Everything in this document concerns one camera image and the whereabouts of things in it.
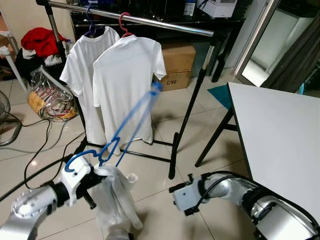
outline black power cord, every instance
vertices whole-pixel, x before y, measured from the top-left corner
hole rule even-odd
[[[59,175],[60,171],[61,171],[61,168],[62,168],[62,164],[64,163],[64,159],[65,159],[65,154],[66,154],[66,150],[67,150],[67,147],[73,143],[76,139],[78,139],[81,135],[83,135],[85,132],[82,132],[81,134],[79,134],[78,136],[76,136],[74,139],[72,139],[70,142],[68,142],[67,145],[65,145],[64,147],[64,150],[63,150],[63,154],[62,154],[62,158],[60,159],[60,165],[59,165],[59,168],[58,170],[56,171],[56,174],[53,176],[53,178],[51,178],[51,180],[47,181],[46,183],[44,183],[43,185],[47,185],[47,184],[51,184],[53,183],[54,179]]]
[[[5,113],[9,114],[10,116],[14,117],[15,119],[17,119],[18,121],[21,122],[21,120],[19,118],[17,118],[15,115],[11,114],[10,112],[7,112],[5,111]],[[27,125],[23,125],[21,123],[21,125],[23,127],[30,127],[32,125],[35,125],[35,124],[38,124],[38,123],[41,123],[43,121],[48,121],[48,127],[46,128],[46,134],[45,134],[45,142],[44,144],[40,147],[40,149],[33,155],[33,157],[31,158],[31,160],[27,163],[27,165],[25,166],[24,168],[24,171],[23,171],[23,179],[26,180],[27,179],[27,169],[29,167],[29,165],[31,164],[31,162],[36,158],[36,156],[38,156],[38,154],[40,153],[40,151],[45,147],[45,145],[47,144],[48,142],[48,139],[49,139],[49,128],[51,126],[51,121],[48,119],[48,118],[45,118],[45,119],[42,119],[42,120],[39,120],[39,121],[36,121],[34,123],[31,123],[31,124],[27,124]],[[27,182],[24,183],[24,185],[28,188],[28,189],[32,189],[31,187],[28,186]]]
[[[208,196],[208,194],[222,181],[227,180],[227,179],[232,179],[232,178],[237,178],[237,176],[235,175],[228,175],[228,176],[223,176],[220,179],[218,179],[217,181],[215,181],[214,183],[212,183],[208,189],[204,192],[204,194],[201,196],[201,198],[199,199],[199,201],[197,202],[197,204],[193,207],[193,211],[195,211],[196,209],[198,209],[198,207],[200,206],[200,204],[202,203],[202,201]]]
[[[17,118],[15,115],[13,115],[12,113],[7,112],[7,111],[4,111],[4,113],[9,114],[11,117],[14,117],[14,118],[17,119],[19,122],[21,122],[21,120],[20,120],[19,118]],[[30,127],[30,126],[32,126],[32,125],[35,125],[35,124],[38,124],[38,123],[41,123],[41,122],[47,121],[47,120],[49,120],[49,119],[48,119],[48,118],[45,118],[45,119],[36,121],[36,122],[34,122],[34,123],[31,123],[31,124],[27,124],[27,125],[23,125],[23,124],[21,123],[21,125],[22,125],[22,127]]]
[[[231,178],[240,178],[240,179],[244,179],[244,180],[248,181],[249,183],[254,184],[254,185],[256,185],[256,186],[258,186],[258,187],[260,187],[260,188],[262,188],[262,189],[264,189],[264,190],[266,190],[268,192],[270,192],[271,196],[274,196],[274,197],[282,200],[283,202],[287,203],[288,205],[293,206],[296,210],[300,211],[305,217],[307,217],[309,219],[309,221],[311,222],[312,226],[317,231],[317,235],[314,236],[314,238],[311,238],[311,239],[315,239],[315,238],[320,236],[320,226],[319,226],[318,222],[315,220],[315,218],[307,210],[305,210],[303,207],[299,206],[298,204],[286,199],[283,196],[280,196],[279,194],[277,194],[274,191],[270,190],[269,188],[261,185],[260,183],[254,181],[254,180],[252,180],[252,179],[250,179],[248,177],[242,176],[240,174],[237,174],[237,173],[234,173],[234,172],[231,172],[231,171],[214,171],[214,172],[211,172],[211,175],[213,175],[213,174],[229,174],[229,175],[218,179],[217,181],[215,181],[213,184],[211,184],[209,186],[209,188],[201,196],[201,198],[197,202],[197,204],[192,208],[193,212],[195,212],[198,209],[199,205],[205,199],[205,197],[208,196],[210,191],[212,191],[219,183],[221,183],[224,180],[231,179]]]
[[[45,134],[45,142],[44,144],[39,148],[39,150],[33,155],[33,157],[31,158],[31,160],[27,163],[27,165],[25,166],[24,168],[24,172],[23,172],[23,179],[26,180],[27,179],[27,169],[29,167],[29,165],[32,163],[32,161],[36,158],[36,156],[38,156],[38,154],[40,153],[40,151],[45,147],[45,145],[47,144],[48,142],[48,139],[49,139],[49,128],[50,128],[50,125],[51,125],[51,122],[49,119],[43,119],[43,120],[48,120],[49,124],[48,124],[48,127],[46,128],[46,134]],[[32,189],[31,187],[28,186],[27,182],[25,182],[24,184],[28,189]]]
[[[64,148],[64,154],[65,151],[67,149],[67,146],[69,144],[71,144],[73,141],[75,141],[77,138],[79,138],[82,134],[84,134],[85,132],[81,133],[80,135],[78,135],[77,137],[75,137],[73,140],[71,140]],[[26,179],[24,179],[22,182],[18,183],[16,186],[14,186],[12,189],[10,189],[8,192],[6,192],[4,195],[2,195],[0,197],[0,202],[3,201],[4,199],[6,199],[9,195],[11,195],[14,191],[16,191],[17,189],[19,189],[22,185],[26,184],[27,182],[29,182],[30,180],[34,179],[36,176],[38,176],[39,174],[41,174],[42,172],[44,172],[45,170],[51,168],[52,166],[58,164],[58,163],[63,163],[63,162],[67,162],[70,158],[72,158],[73,154],[69,154],[65,157],[62,157],[50,164],[48,164],[47,166],[41,168],[39,171],[35,172],[34,174],[32,174],[31,176],[28,176]]]

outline white chair leg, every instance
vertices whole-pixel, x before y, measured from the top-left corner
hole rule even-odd
[[[6,46],[2,46],[2,47],[0,47],[0,53],[5,56],[5,58],[8,61],[16,79],[18,79],[19,83],[21,84],[22,89],[26,92],[27,91],[26,85],[25,85],[24,81],[22,80],[20,73],[18,72],[18,70],[16,68],[15,62],[10,55],[9,49]]]

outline white appliance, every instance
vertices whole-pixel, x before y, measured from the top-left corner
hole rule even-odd
[[[212,18],[230,18],[236,4],[237,0],[198,0],[196,7]]]

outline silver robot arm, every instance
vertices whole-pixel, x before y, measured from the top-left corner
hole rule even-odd
[[[194,179],[189,174],[189,179],[169,189],[173,193],[173,203],[186,216],[198,212],[200,203],[221,198],[248,214],[255,224],[257,240],[319,239],[319,230],[296,205],[248,179],[232,173],[206,173]]]
[[[0,227],[0,240],[35,240],[38,226],[48,215],[64,204],[71,207],[82,197],[91,209],[96,206],[87,189],[105,176],[95,174],[94,167],[82,156],[71,167],[75,171],[63,169],[58,183],[24,192],[12,203],[9,217]]]

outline plastic bag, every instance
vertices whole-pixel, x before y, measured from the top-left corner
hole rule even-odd
[[[72,93],[50,76],[43,66],[32,71],[31,77],[27,102],[39,117],[64,122],[77,115]]]
[[[125,177],[120,170],[110,164],[94,167],[94,172],[107,176],[100,184],[92,188],[92,198],[97,204],[96,219],[104,229],[124,228],[129,231],[132,224],[136,229],[142,229],[143,224],[136,214],[135,203],[130,189],[138,177],[131,173]]]

